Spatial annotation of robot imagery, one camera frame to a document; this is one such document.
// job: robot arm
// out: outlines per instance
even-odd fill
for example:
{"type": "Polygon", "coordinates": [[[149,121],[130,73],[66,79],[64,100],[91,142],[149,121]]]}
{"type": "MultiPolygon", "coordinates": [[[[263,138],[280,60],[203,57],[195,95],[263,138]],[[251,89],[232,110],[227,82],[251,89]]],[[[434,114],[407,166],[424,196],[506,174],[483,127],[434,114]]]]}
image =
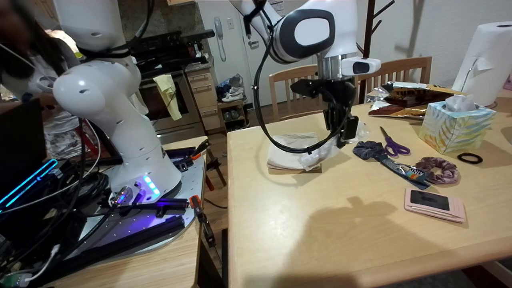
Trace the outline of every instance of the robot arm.
{"type": "Polygon", "coordinates": [[[288,153],[307,153],[322,159],[322,150],[344,146],[355,135],[359,118],[351,114],[355,84],[354,74],[373,73],[381,66],[378,58],[362,58],[357,49],[357,0],[309,0],[283,17],[267,0],[231,0],[243,14],[248,36],[250,25],[264,38],[267,55],[287,63],[319,54],[319,79],[299,79],[291,84],[298,94],[322,94],[328,106],[323,110],[330,134],[306,148],[287,146],[275,140],[263,122],[259,106],[259,65],[255,78],[255,103],[259,126],[269,140],[288,153]]]}
{"type": "Polygon", "coordinates": [[[93,121],[123,158],[112,166],[112,202],[154,202],[181,182],[181,170],[162,150],[151,119],[131,100],[141,82],[127,46],[117,0],[55,0],[61,26],[90,50],[88,62],[63,73],[53,84],[59,105],[93,121]]]}
{"type": "Polygon", "coordinates": [[[320,78],[349,78],[381,66],[360,58],[357,49],[357,0],[309,0],[280,15],[267,0],[231,0],[250,25],[269,42],[274,60],[288,63],[320,54],[320,78]]]}

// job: wall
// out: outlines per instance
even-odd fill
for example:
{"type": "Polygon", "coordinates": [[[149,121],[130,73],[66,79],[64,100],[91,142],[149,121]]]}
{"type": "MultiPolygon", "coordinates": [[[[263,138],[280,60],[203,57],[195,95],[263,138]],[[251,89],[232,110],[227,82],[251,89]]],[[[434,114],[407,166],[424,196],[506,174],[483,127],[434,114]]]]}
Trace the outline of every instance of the wall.
{"type": "MultiPolygon", "coordinates": [[[[125,34],[127,38],[130,38],[146,18],[146,1],[119,0],[119,6],[125,34]]],[[[184,33],[187,33],[202,28],[203,22],[194,2],[168,6],[165,0],[155,0],[155,9],[147,25],[146,34],[151,36],[171,30],[183,30],[184,33]]]]}
{"type": "MultiPolygon", "coordinates": [[[[226,50],[226,60],[221,58],[219,55],[219,39],[218,38],[210,38],[208,44],[211,49],[211,60],[215,63],[215,71],[218,79],[226,79],[235,73],[240,73],[243,76],[243,84],[245,84],[245,92],[247,92],[247,102],[253,102],[253,81],[255,81],[255,73],[259,65],[259,60],[264,54],[264,42],[261,36],[253,30],[253,38],[258,41],[258,47],[250,47],[248,38],[245,34],[243,28],[243,18],[242,14],[234,7],[234,4],[229,0],[195,0],[199,4],[199,9],[202,12],[202,18],[207,28],[215,28],[215,18],[219,17],[223,23],[223,44],[226,50]]],[[[299,6],[306,0],[283,0],[279,1],[280,12],[285,14],[287,10],[299,6]]],[[[261,71],[261,79],[259,79],[259,98],[261,103],[271,103],[269,97],[269,81],[267,74],[277,70],[290,68],[293,65],[304,65],[311,63],[315,58],[304,58],[299,62],[295,62],[291,65],[282,65],[277,63],[272,58],[267,58],[263,71],[261,71]]]]}
{"type": "MultiPolygon", "coordinates": [[[[45,28],[58,26],[51,0],[18,0],[26,4],[45,28]]],[[[146,18],[146,0],[117,0],[122,15],[123,31],[131,38],[146,18]]],[[[202,30],[203,22],[197,6],[168,6],[167,0],[155,0],[155,9],[147,25],[146,34],[157,34],[171,30],[195,31],[202,30]]]]}
{"type": "MultiPolygon", "coordinates": [[[[368,0],[360,0],[360,38],[365,30],[367,2],[368,0]]],[[[512,1],[397,0],[379,18],[383,23],[373,34],[373,57],[387,60],[434,55],[432,81],[451,86],[475,26],[483,22],[512,20],[512,1]]]]}

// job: paper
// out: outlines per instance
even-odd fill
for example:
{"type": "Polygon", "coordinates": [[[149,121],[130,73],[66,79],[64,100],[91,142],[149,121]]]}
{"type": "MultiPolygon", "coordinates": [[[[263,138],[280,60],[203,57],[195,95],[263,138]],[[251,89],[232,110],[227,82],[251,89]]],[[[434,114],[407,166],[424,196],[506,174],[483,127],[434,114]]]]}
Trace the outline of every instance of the paper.
{"type": "Polygon", "coordinates": [[[471,95],[456,94],[445,100],[445,108],[450,111],[467,111],[479,108],[479,105],[471,95]]]}
{"type": "Polygon", "coordinates": [[[160,97],[171,114],[173,119],[181,118],[178,98],[176,98],[176,86],[171,73],[163,73],[154,78],[159,86],[160,97]]]}
{"type": "MultiPolygon", "coordinates": [[[[288,146],[309,146],[319,138],[311,134],[282,134],[275,135],[275,140],[279,140],[283,145],[288,146]]],[[[335,153],[335,137],[323,143],[320,148],[314,150],[312,153],[288,153],[285,150],[280,150],[275,145],[269,146],[269,158],[267,162],[272,166],[285,167],[285,169],[298,169],[298,170],[309,170],[319,166],[325,158],[335,153]]]]}

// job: cable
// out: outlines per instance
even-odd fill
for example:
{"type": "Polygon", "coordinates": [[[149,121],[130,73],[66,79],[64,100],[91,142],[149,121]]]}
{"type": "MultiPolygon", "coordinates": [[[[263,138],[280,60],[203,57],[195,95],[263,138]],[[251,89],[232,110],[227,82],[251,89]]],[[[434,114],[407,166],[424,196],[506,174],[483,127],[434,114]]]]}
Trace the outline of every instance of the cable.
{"type": "Polygon", "coordinates": [[[8,46],[5,46],[3,42],[0,42],[0,46],[8,50],[10,54],[13,54],[15,57],[21,58],[23,62],[26,62],[27,65],[31,65],[35,70],[35,65],[32,62],[29,62],[27,58],[24,58],[23,55],[19,55],[18,52],[15,52],[13,49],[10,49],[8,46]]]}
{"type": "Polygon", "coordinates": [[[103,50],[90,50],[90,49],[83,49],[79,47],[82,50],[82,54],[85,54],[87,57],[127,57],[131,55],[135,46],[139,42],[139,39],[144,36],[147,25],[151,22],[151,15],[155,9],[155,0],[147,0],[147,10],[146,10],[146,20],[139,25],[138,31],[135,33],[135,36],[131,39],[128,39],[125,44],[120,46],[114,46],[109,49],[103,49],[103,50]]]}
{"type": "MultiPolygon", "coordinates": [[[[82,140],[82,154],[80,154],[80,166],[79,166],[79,174],[80,174],[80,178],[77,180],[77,183],[80,183],[83,178],[85,178],[85,172],[83,172],[83,162],[85,162],[85,143],[82,140]]],[[[7,260],[0,270],[5,270],[10,263],[13,262],[18,262],[18,260],[23,260],[26,255],[29,255],[34,249],[37,249],[47,238],[48,234],[51,234],[51,231],[63,222],[67,218],[67,215],[72,212],[75,202],[77,202],[77,198],[79,198],[79,191],[75,188],[79,188],[79,185],[74,185],[72,186],[74,190],[71,191],[72,194],[72,199],[71,202],[67,204],[67,209],[64,209],[63,214],[56,214],[53,217],[53,220],[42,230],[39,231],[35,236],[34,236],[34,241],[26,244],[29,247],[23,247],[19,249],[21,254],[16,254],[13,258],[7,260]]]]}
{"type": "Polygon", "coordinates": [[[259,103],[259,78],[261,78],[261,70],[263,70],[263,66],[264,66],[264,63],[266,63],[266,60],[267,60],[267,57],[271,54],[272,44],[274,44],[274,26],[275,25],[269,25],[271,39],[269,39],[269,44],[266,44],[266,52],[264,52],[264,55],[263,55],[263,58],[261,58],[261,62],[258,65],[256,74],[255,74],[253,94],[255,94],[255,103],[256,103],[256,118],[258,118],[258,122],[259,122],[261,129],[264,130],[264,134],[269,137],[269,140],[275,146],[279,146],[279,148],[282,148],[282,150],[285,150],[288,153],[312,153],[314,150],[317,150],[323,143],[327,143],[331,137],[335,137],[336,132],[346,124],[347,118],[344,118],[344,121],[339,126],[333,127],[331,132],[325,138],[322,138],[317,143],[312,143],[309,146],[303,146],[303,148],[283,145],[283,143],[280,143],[277,138],[274,138],[271,135],[271,132],[269,132],[269,129],[267,129],[267,126],[264,122],[263,111],[261,111],[261,103],[259,103]]]}
{"type": "Polygon", "coordinates": [[[45,270],[48,268],[48,265],[51,263],[53,257],[58,254],[59,247],[61,247],[61,244],[55,244],[55,246],[51,247],[50,257],[48,257],[48,260],[45,262],[45,265],[43,265],[34,276],[24,278],[24,281],[29,282],[29,281],[34,281],[35,278],[39,278],[40,274],[43,274],[43,271],[45,271],[45,270]]]}
{"type": "MultiPolygon", "coordinates": [[[[99,161],[99,156],[101,156],[101,140],[99,140],[99,135],[96,134],[95,127],[91,126],[91,122],[90,122],[88,119],[85,119],[85,122],[90,126],[90,129],[93,130],[93,134],[95,134],[95,137],[96,137],[98,154],[96,154],[96,159],[95,159],[93,166],[83,174],[83,177],[87,177],[88,174],[91,174],[91,170],[96,167],[96,164],[98,164],[98,161],[99,161]]],[[[72,182],[72,183],[69,183],[69,185],[66,185],[66,186],[63,186],[63,188],[59,188],[59,190],[56,190],[56,191],[53,191],[53,193],[50,193],[50,194],[45,194],[45,196],[42,196],[42,198],[39,198],[39,199],[34,199],[34,201],[19,204],[19,206],[16,206],[16,207],[2,210],[0,215],[10,214],[10,212],[15,212],[15,210],[19,210],[19,209],[24,209],[24,207],[27,207],[27,206],[32,206],[32,204],[37,204],[37,202],[45,201],[45,199],[48,199],[48,198],[53,198],[53,196],[56,196],[56,194],[61,194],[61,193],[67,191],[69,188],[75,186],[79,182],[80,182],[80,178],[75,180],[75,182],[72,182]]]]}
{"type": "Polygon", "coordinates": [[[205,198],[205,196],[203,196],[203,199],[205,199],[207,202],[210,202],[211,206],[216,206],[216,207],[219,207],[219,209],[227,209],[227,206],[218,204],[218,202],[211,201],[210,198],[205,198]]]}
{"type": "Polygon", "coordinates": [[[463,81],[461,90],[464,90],[466,82],[467,82],[467,78],[469,78],[471,71],[474,70],[474,66],[477,65],[479,58],[480,58],[480,55],[479,55],[479,57],[475,57],[475,60],[471,63],[469,70],[466,71],[466,76],[464,76],[464,81],[463,81]]]}

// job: electronic equipment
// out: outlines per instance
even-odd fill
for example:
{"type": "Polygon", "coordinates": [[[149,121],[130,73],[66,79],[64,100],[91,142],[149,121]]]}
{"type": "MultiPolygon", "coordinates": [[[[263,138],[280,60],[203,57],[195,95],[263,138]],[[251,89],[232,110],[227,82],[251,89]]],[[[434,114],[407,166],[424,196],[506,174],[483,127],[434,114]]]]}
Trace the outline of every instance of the electronic equipment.
{"type": "Polygon", "coordinates": [[[463,201],[456,196],[408,188],[405,191],[405,209],[455,222],[466,222],[463,201]]]}

